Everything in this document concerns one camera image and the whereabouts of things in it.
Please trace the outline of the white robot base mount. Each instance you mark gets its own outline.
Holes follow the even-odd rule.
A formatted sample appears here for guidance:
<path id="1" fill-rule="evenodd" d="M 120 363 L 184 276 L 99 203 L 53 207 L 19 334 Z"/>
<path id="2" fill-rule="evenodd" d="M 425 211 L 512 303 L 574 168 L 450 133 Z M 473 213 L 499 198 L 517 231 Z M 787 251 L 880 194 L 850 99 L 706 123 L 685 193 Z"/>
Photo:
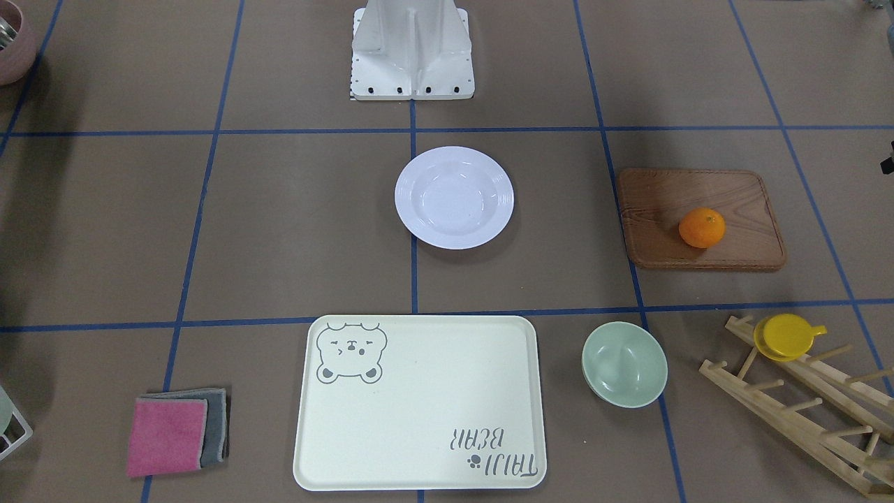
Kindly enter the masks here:
<path id="1" fill-rule="evenodd" d="M 469 14 L 453 1 L 369 1 L 353 13 L 352 35 L 352 99 L 475 95 Z"/>

